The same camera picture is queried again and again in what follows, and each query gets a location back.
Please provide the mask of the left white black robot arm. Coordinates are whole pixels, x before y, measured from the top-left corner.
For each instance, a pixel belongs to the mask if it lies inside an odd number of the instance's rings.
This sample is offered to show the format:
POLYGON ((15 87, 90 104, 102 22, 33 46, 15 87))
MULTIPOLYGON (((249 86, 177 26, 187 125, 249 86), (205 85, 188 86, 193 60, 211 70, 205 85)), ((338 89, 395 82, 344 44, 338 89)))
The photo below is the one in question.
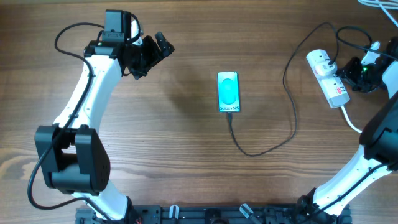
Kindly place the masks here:
POLYGON ((48 188, 82 201, 96 223, 140 223, 131 199, 110 181, 111 164, 99 137, 110 96, 122 77, 139 79, 174 51, 161 32, 144 35, 131 12, 108 9, 100 32, 84 49, 80 79, 66 107, 34 141, 48 188))

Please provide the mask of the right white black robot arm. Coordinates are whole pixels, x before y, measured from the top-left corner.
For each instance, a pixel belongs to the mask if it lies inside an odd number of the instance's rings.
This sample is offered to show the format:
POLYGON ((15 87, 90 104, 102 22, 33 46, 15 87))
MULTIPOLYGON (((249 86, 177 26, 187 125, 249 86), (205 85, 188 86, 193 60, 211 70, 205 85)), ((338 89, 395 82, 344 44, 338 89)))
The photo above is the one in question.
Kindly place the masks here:
POLYGON ((340 223, 339 217, 352 199, 377 179, 397 170, 397 37, 374 60, 377 77, 386 86, 389 101, 365 125, 352 159, 328 182, 297 202, 293 223, 340 223))

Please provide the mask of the white power strip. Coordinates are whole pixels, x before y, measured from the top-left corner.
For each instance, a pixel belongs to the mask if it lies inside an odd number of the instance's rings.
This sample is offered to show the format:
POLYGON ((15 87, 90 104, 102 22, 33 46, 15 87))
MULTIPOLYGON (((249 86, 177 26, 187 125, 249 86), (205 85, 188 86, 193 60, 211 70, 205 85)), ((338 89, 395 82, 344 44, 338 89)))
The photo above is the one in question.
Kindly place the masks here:
POLYGON ((339 108, 349 102, 349 94, 340 77, 336 76, 336 72, 323 78, 319 78, 315 75, 315 65, 325 61, 329 61, 329 63, 331 62, 327 52, 321 49, 313 50, 307 54, 306 59, 327 102, 330 105, 330 108, 339 108))

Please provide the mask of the turquoise Galaxy smartphone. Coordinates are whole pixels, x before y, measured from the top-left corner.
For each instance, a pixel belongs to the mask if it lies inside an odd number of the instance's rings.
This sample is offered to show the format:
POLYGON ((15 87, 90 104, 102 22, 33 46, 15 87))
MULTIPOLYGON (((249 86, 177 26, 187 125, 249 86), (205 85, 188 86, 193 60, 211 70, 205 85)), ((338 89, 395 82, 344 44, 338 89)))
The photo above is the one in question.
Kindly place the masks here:
POLYGON ((239 77, 237 72, 218 72, 218 110, 220 113, 240 111, 239 77))

